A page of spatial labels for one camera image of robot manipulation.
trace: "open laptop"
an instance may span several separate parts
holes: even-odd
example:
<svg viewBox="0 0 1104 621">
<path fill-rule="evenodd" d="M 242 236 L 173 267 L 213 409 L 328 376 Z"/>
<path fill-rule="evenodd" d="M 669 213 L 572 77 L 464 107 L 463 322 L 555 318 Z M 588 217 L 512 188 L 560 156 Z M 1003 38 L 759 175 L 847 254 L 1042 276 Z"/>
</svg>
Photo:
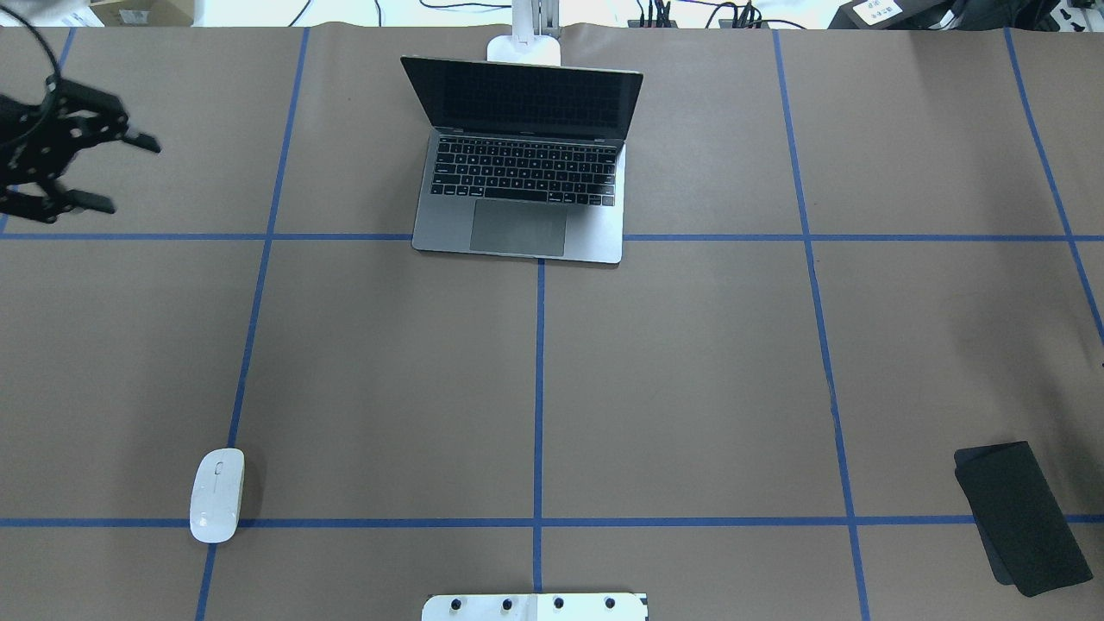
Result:
<svg viewBox="0 0 1104 621">
<path fill-rule="evenodd" d="M 644 75 L 403 56 L 433 131 L 417 250 L 619 263 Z"/>
</svg>

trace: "white mouse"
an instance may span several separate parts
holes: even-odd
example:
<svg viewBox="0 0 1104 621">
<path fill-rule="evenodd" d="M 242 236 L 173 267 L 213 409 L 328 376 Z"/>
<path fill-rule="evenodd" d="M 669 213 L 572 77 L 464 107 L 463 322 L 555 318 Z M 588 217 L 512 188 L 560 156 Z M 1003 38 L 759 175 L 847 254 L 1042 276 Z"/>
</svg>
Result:
<svg viewBox="0 0 1104 621">
<path fill-rule="evenodd" d="M 188 516 L 193 537 L 204 544 L 221 544 L 234 535 L 244 481 L 245 454 L 237 449 L 219 449 L 203 457 L 195 471 Z"/>
</svg>

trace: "keyboard key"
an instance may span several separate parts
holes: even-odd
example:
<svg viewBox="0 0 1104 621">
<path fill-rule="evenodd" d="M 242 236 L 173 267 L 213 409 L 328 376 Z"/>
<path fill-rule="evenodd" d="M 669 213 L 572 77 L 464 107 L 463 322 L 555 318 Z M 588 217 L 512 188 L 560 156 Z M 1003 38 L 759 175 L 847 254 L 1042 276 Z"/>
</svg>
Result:
<svg viewBox="0 0 1104 621">
<path fill-rule="evenodd" d="M 487 188 L 485 196 L 489 199 L 509 199 L 509 200 L 549 200 L 548 192 L 541 192 L 538 190 L 512 190 L 506 188 Z"/>
</svg>

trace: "trackpad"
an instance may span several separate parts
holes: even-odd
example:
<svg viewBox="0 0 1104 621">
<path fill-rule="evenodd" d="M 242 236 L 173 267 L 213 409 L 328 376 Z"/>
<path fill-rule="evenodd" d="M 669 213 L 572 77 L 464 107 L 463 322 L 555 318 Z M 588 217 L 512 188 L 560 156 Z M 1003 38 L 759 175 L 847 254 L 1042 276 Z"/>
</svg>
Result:
<svg viewBox="0 0 1104 621">
<path fill-rule="evenodd" d="M 552 204 L 477 200 L 471 250 L 563 256 L 567 213 Z"/>
</svg>

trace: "laptop keyboard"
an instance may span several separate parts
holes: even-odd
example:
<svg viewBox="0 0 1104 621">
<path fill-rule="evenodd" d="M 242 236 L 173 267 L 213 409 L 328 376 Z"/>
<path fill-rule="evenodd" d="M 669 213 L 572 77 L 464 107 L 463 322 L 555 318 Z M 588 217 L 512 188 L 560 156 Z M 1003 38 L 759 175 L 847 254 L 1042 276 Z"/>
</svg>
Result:
<svg viewBox="0 0 1104 621">
<path fill-rule="evenodd" d="M 613 147 L 443 136 L 431 193 L 613 206 L 616 161 Z"/>
</svg>

